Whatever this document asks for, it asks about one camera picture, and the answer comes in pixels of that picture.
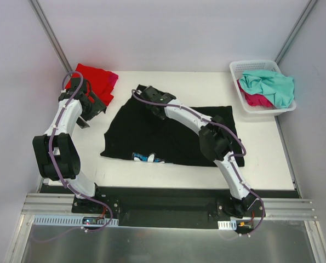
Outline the red t-shirt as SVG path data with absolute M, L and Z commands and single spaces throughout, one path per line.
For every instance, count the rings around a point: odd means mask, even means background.
M 76 71 L 80 72 L 84 79 L 88 80 L 91 85 L 91 90 L 98 96 L 98 98 L 108 106 L 113 100 L 112 92 L 114 88 L 108 85 L 108 72 L 101 68 L 86 66 L 78 64 Z

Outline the black daisy t-shirt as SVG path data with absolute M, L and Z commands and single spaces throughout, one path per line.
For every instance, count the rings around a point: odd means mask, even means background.
M 130 98 L 104 134 L 102 157 L 143 162 L 213 167 L 199 148 L 196 133 L 173 120 L 161 120 L 147 106 Z

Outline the pink t-shirt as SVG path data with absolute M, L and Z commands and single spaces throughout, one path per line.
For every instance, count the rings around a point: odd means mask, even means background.
M 118 81 L 119 76 L 113 72 L 108 72 L 108 85 L 111 88 L 114 88 L 116 82 Z

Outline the white plastic basket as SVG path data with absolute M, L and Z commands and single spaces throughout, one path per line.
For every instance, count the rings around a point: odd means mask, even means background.
M 229 65 L 243 114 L 278 116 L 296 109 L 295 81 L 272 60 L 234 61 Z

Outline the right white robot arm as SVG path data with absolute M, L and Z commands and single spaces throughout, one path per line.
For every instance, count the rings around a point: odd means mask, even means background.
M 202 155 L 216 164 L 228 184 L 231 197 L 222 205 L 225 214 L 241 219 L 253 211 L 257 197 L 236 162 L 236 157 L 243 157 L 246 151 L 222 117 L 201 114 L 152 86 L 139 91 L 137 99 L 160 119 L 173 119 L 198 135 Z

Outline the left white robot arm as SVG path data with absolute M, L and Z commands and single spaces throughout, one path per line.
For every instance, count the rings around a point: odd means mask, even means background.
M 81 171 L 81 159 L 72 141 L 76 125 L 86 128 L 87 121 L 106 112 L 107 106 L 92 91 L 90 82 L 75 71 L 70 86 L 58 98 L 58 110 L 50 127 L 32 140 L 41 177 L 58 181 L 78 198 L 84 206 L 98 213 L 103 200 L 96 195 L 96 183 Z

